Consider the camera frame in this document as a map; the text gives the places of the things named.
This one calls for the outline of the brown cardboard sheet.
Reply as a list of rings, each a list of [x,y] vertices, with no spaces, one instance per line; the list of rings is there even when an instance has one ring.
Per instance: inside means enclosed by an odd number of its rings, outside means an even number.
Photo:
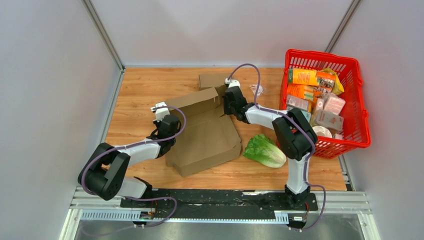
[[[230,116],[224,113],[223,100],[213,87],[165,101],[172,115],[186,126],[175,145],[165,154],[166,165],[182,177],[237,159],[241,138]]]

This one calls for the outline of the brown cardboard box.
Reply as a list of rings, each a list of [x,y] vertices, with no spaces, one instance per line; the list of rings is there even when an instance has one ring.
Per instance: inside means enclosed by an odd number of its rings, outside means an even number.
[[[199,75],[199,90],[219,88],[225,85],[230,73],[206,73]]]

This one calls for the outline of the clear bag white parts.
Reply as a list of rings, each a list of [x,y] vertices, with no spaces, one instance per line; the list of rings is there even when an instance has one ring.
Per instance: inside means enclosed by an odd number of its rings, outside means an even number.
[[[258,84],[252,84],[249,86],[249,88],[252,90],[252,93],[258,98],[260,97],[266,89],[262,85]]]

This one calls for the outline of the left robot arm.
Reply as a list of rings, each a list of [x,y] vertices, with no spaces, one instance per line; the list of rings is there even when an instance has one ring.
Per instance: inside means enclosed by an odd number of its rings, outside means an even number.
[[[168,114],[155,120],[156,129],[144,140],[129,145],[112,146],[100,143],[78,175],[77,182],[87,193],[105,201],[115,197],[140,199],[151,186],[136,177],[127,177],[128,167],[162,157],[176,143],[181,121]]]

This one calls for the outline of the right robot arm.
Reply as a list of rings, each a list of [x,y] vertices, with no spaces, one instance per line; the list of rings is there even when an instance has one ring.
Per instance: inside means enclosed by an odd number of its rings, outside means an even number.
[[[309,159],[316,150],[318,137],[302,111],[298,108],[276,110],[248,103],[238,86],[225,90],[223,103],[226,115],[274,130],[288,160],[288,179],[284,186],[287,201],[293,206],[303,203],[311,191]]]

